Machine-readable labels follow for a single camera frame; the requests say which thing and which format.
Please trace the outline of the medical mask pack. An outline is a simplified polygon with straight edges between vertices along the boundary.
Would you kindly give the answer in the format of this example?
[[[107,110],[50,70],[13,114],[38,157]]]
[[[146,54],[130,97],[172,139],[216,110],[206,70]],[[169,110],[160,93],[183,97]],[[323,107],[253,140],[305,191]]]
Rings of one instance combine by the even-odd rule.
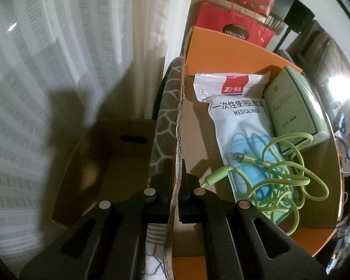
[[[269,179],[263,162],[283,160],[277,146],[264,149],[274,136],[271,120],[262,99],[270,74],[198,73],[193,88],[199,102],[209,105],[209,116],[215,125],[216,140],[224,169],[208,175],[203,185],[212,186],[227,177],[235,201],[245,198],[264,210],[279,224],[291,213],[290,205],[280,194],[292,197],[292,187],[266,184],[247,193],[258,183]]]

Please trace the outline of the green tissue pack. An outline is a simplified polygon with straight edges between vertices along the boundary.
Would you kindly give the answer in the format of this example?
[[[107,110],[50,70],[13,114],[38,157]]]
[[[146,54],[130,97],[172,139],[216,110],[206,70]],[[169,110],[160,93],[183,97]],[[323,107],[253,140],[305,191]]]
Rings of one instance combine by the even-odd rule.
[[[280,71],[264,91],[264,99],[277,137],[308,133],[311,142],[302,136],[288,140],[304,150],[330,138],[319,100],[308,80],[293,67]]]

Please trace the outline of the orange cardboard box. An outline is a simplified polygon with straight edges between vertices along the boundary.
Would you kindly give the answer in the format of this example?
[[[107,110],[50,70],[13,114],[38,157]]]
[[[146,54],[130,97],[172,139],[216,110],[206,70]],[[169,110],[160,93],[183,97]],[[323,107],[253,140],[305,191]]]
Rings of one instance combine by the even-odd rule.
[[[289,61],[192,27],[180,73],[177,279],[326,279],[341,218],[336,140]]]

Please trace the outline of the grey white patterned blanket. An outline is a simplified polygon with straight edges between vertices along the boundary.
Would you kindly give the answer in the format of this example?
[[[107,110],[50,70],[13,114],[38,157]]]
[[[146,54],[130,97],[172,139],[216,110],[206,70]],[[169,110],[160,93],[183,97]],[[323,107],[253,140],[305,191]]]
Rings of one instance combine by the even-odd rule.
[[[169,65],[155,98],[152,118],[156,120],[154,142],[150,158],[149,176],[163,171],[164,163],[179,162],[178,119],[182,91],[182,71],[184,59],[177,57]],[[174,279],[172,270],[172,236],[178,183],[172,183],[175,190],[170,195],[169,220],[166,224],[148,225],[145,268],[142,279]]]

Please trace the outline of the bright lamp box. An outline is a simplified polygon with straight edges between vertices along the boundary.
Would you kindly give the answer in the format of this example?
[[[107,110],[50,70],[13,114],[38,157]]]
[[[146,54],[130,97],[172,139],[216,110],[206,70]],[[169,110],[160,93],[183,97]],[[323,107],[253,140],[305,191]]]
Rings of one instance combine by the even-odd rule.
[[[334,75],[325,80],[321,85],[322,91],[328,102],[345,103],[350,99],[350,76]]]

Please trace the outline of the white curtain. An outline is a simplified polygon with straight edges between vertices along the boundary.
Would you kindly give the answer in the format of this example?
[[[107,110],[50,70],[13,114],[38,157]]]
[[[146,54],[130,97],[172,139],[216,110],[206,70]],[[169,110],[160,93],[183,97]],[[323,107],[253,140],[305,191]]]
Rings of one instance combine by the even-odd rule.
[[[191,0],[0,0],[0,258],[59,234],[67,159],[98,118],[149,118]]]

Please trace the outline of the brown sofa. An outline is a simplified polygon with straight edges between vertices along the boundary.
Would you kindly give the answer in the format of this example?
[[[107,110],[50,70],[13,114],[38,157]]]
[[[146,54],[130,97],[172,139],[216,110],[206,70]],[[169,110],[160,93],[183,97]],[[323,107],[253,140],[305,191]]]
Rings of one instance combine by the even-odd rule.
[[[329,103],[321,85],[334,75],[350,76],[350,63],[334,38],[312,20],[309,26],[288,46],[287,52],[304,70],[305,75],[317,89],[326,109],[336,107],[350,120],[350,99],[341,104]]]

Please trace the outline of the red collection gift bag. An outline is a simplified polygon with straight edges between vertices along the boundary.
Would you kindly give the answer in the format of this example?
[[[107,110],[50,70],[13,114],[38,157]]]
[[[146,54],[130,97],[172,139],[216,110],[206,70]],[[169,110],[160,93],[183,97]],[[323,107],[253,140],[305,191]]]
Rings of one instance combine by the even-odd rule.
[[[206,0],[200,3],[195,26],[227,34],[263,48],[268,46],[275,34],[255,18]]]

